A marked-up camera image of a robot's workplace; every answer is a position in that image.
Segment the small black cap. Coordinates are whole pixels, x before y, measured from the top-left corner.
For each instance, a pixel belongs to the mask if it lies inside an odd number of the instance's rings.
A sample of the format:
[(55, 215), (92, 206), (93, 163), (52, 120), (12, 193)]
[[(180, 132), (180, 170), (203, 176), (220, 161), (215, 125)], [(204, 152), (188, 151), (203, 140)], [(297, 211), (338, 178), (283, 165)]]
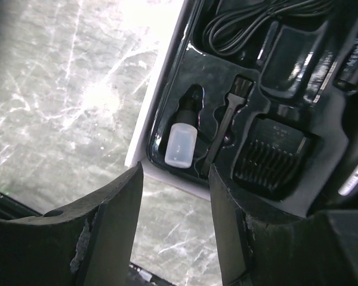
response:
[(202, 95), (203, 88), (192, 85), (180, 98), (165, 151), (165, 163), (169, 166), (188, 169), (192, 165)]

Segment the black silver hair clipper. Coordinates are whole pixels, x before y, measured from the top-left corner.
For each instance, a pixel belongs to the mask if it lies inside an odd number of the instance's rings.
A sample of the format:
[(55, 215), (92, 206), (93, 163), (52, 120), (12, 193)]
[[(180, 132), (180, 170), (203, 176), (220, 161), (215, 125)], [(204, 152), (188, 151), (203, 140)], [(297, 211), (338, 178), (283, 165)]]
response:
[(354, 190), (355, 186), (358, 184), (358, 166), (354, 170), (354, 172), (348, 177), (346, 182), (342, 185), (342, 187), (338, 190), (339, 195), (347, 196), (352, 190)]

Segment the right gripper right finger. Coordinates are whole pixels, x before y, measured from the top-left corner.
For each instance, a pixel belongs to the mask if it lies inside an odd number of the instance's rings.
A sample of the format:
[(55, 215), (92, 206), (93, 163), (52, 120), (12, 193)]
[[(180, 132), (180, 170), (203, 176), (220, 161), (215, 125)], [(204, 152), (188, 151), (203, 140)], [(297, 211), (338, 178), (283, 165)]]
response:
[(358, 210), (285, 213), (209, 172), (224, 285), (358, 285)]

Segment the white box with black tray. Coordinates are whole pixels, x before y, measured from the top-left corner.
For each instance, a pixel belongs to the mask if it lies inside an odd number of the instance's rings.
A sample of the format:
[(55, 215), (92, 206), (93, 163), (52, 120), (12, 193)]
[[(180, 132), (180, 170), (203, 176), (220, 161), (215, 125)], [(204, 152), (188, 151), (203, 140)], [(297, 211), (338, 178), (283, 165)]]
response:
[[(313, 139), (290, 193), (266, 203), (299, 217), (323, 209), (358, 209), (358, 184), (338, 190), (358, 166), (358, 1), (184, 1), (169, 23), (171, 39), (157, 57), (125, 165), (209, 198), (208, 150), (236, 76), (252, 81), (212, 162), (233, 180), (237, 158), (256, 118), (298, 129)], [(203, 88), (192, 165), (165, 163), (180, 98)]]

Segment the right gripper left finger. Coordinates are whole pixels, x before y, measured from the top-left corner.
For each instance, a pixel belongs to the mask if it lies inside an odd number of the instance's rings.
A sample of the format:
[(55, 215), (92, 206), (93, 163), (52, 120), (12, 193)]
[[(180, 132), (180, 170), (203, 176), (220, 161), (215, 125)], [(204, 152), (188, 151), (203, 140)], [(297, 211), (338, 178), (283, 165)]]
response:
[(125, 285), (143, 178), (136, 164), (46, 214), (0, 219), (0, 285)]

